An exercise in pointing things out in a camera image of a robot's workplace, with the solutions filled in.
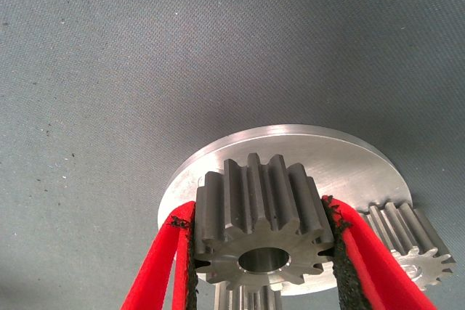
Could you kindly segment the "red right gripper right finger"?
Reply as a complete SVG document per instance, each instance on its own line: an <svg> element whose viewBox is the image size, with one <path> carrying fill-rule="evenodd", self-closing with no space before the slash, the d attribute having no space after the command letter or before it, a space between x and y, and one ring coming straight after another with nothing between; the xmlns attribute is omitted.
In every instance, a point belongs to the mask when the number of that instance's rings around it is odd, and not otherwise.
<svg viewBox="0 0 465 310"><path fill-rule="evenodd" d="M333 274L341 309L435 309L350 205L322 204L334 236Z"/></svg>

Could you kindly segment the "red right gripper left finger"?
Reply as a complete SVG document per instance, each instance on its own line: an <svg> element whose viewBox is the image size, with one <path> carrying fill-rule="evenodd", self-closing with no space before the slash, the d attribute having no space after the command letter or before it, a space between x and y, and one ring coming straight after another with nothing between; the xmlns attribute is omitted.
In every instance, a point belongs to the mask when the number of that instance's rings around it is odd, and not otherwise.
<svg viewBox="0 0 465 310"><path fill-rule="evenodd" d="M194 259L195 202L175 208L159 229L122 309L162 309L174 266L173 309L197 308Z"/></svg>

